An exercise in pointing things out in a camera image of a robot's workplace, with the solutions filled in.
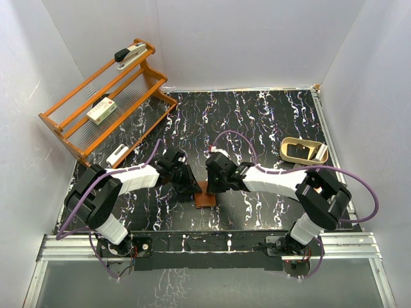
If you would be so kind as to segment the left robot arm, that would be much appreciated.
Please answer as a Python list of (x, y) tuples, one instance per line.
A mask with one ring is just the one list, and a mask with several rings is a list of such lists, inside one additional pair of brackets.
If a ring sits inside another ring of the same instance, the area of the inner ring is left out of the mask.
[(129, 231), (115, 218), (112, 210), (118, 196), (170, 183), (177, 193), (192, 195), (202, 188), (195, 179), (183, 151), (170, 147), (164, 154), (154, 154), (143, 164), (128, 168), (88, 167), (64, 200), (65, 208), (85, 226), (102, 235), (119, 256), (132, 250)]

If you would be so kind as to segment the brown leather card holder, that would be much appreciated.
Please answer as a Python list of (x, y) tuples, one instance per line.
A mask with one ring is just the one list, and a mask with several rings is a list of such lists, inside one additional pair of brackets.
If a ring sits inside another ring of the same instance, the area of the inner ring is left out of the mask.
[(214, 194), (207, 194), (208, 181), (200, 181), (199, 183), (202, 192), (194, 194), (195, 207), (197, 209), (204, 209), (216, 206), (216, 196)]

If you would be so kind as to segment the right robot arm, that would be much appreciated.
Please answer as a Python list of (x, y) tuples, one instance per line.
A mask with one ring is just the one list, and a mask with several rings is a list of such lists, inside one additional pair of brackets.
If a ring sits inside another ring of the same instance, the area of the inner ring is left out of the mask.
[(260, 170), (251, 162), (237, 165), (221, 152), (206, 160), (208, 194), (226, 191), (265, 192), (298, 201), (304, 214), (287, 234), (267, 248), (286, 254), (300, 255), (311, 240), (325, 230), (335, 230), (351, 201), (352, 194), (324, 166), (276, 171)]

